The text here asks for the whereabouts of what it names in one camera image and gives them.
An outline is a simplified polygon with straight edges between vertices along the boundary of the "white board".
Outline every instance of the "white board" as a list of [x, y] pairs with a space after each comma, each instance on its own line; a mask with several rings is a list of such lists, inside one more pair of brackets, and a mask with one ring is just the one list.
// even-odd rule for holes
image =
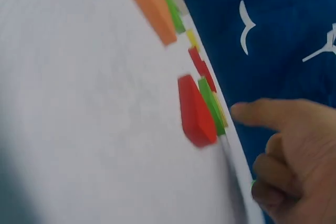
[[42, 223], [262, 223], [238, 141], [247, 217], [221, 144], [182, 132], [188, 43], [133, 0], [0, 0], [1, 148]]

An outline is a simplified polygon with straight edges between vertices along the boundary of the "blue fabric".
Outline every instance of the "blue fabric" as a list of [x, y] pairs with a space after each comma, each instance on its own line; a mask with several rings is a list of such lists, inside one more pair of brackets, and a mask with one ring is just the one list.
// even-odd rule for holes
[[[335, 0], [243, 0], [256, 24], [240, 45], [241, 0], [185, 0], [229, 106], [268, 98], [305, 98], [336, 106], [336, 55], [322, 48], [336, 23]], [[251, 169], [272, 131], [236, 124]]]

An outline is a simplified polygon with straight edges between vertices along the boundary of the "red block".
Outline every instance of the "red block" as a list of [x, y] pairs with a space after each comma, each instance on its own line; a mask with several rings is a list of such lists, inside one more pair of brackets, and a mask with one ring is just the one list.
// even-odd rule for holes
[[198, 53], [198, 50], [196, 47], [189, 48], [188, 50], [191, 59], [193, 60], [193, 63], [198, 71], [199, 74], [201, 74], [203, 70], [203, 62], [202, 59]]
[[208, 82], [211, 91], [217, 93], [217, 89], [216, 89], [216, 85], [214, 83], [214, 80], [212, 79], [210, 71], [209, 71], [209, 69], [208, 69], [208, 67], [207, 67], [207, 65], [204, 61], [202, 61], [202, 65], [203, 65], [203, 69], [202, 69], [201, 73], [199, 73], [199, 74], [206, 78], [206, 81]]
[[178, 79], [182, 128], [187, 138], [197, 147], [216, 143], [214, 119], [190, 74]]

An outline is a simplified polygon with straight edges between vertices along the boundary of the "green block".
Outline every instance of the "green block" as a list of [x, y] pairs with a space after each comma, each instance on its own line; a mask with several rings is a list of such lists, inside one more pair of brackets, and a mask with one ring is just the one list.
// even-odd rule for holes
[[252, 181], [252, 184], [251, 184], [251, 190], [252, 190], [252, 187], [253, 187], [253, 185], [254, 185], [255, 182], [256, 182], [256, 180], [253, 180], [253, 181]]
[[172, 20], [175, 26], [175, 30], [178, 34], [182, 34], [185, 32], [185, 28], [183, 25], [183, 22], [180, 18], [180, 11], [179, 8], [177, 7], [177, 5], [175, 4], [175, 2], [173, 0], [166, 0], [167, 5], [169, 7], [169, 11], [172, 15]]
[[206, 79], [203, 77], [201, 79], [198, 80], [198, 87], [200, 88], [200, 93], [206, 103], [206, 105], [208, 106], [210, 113], [215, 121], [215, 125], [216, 125], [216, 130], [217, 130], [217, 135], [221, 136], [225, 134], [225, 128], [224, 128], [224, 124], [222, 121], [222, 117], [220, 115], [220, 110], [219, 107], [217, 105], [217, 102], [214, 98], [214, 95], [209, 87], [208, 82], [206, 81]]

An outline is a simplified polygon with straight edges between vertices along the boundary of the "human hand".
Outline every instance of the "human hand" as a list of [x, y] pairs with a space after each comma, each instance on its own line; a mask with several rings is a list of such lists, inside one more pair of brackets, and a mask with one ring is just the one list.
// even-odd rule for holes
[[336, 223], [336, 110], [306, 100], [260, 99], [233, 118], [278, 131], [260, 154], [252, 195], [276, 223]]

